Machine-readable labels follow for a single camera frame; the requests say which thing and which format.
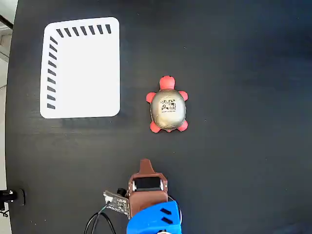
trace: wire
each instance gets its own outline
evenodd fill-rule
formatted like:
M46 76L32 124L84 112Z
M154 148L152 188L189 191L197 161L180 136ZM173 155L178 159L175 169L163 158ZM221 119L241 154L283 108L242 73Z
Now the wire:
M8 21L5 17L3 17L2 15L0 15L0 22L4 23L10 29L13 29L13 24L10 21Z
M103 212L108 205L109 205L109 202L99 212L97 212L97 213L95 213L94 215L91 216L91 218L89 219L89 221L88 221L88 223L87 223L87 225L86 225L86 227L84 229L83 234L87 234L89 226L90 226L90 224L91 224L91 222L92 222L92 220L94 218L95 218L95 220L94 220L93 225L92 225L92 232L91 232L91 234L93 234L95 232L97 224L98 224L98 218L99 218L100 215L103 216L106 219L106 221L108 222L108 224L109 224L109 226L111 228L112 234L116 234L116 231L114 229L114 226L113 226L111 220L109 219L107 214L105 214Z
M0 214L2 214L3 217L9 217L9 215L7 214L9 212L9 210L7 210L6 212L2 212L0 211Z

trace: white tray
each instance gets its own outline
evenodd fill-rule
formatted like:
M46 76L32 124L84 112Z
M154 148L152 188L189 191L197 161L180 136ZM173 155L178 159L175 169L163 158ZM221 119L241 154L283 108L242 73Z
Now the white tray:
M41 115L110 117L119 110L118 20L79 19L47 25L41 62Z

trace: black table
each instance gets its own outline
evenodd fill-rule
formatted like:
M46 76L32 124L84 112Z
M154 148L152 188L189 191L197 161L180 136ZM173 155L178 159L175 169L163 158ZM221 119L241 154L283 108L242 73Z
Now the black table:
M20 0L6 103L13 234L81 233L102 192L126 187L148 157L169 181L186 234L280 234L312 218L312 2ZM112 16L120 23L116 117L44 119L43 30ZM189 94L189 128L149 129L145 96L163 75ZM107 211L117 233L126 216ZM98 233L109 233L101 223Z

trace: metallic shell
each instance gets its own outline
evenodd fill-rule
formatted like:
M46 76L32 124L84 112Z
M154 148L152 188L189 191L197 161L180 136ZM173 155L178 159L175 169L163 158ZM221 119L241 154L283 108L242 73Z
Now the metallic shell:
M160 128L173 130L180 127L185 115L185 102L177 90L165 89L155 94L151 103L151 117Z

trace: toy turtle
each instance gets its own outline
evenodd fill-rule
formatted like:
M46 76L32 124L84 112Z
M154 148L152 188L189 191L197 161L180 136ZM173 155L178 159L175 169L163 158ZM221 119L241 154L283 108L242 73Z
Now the toy turtle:
M158 133L160 129L168 133L174 129L182 132L188 127L185 120L185 101L188 95L184 91L175 90L175 83L172 76L164 76L159 82L160 90L146 96L146 101L151 104L150 128L154 133Z

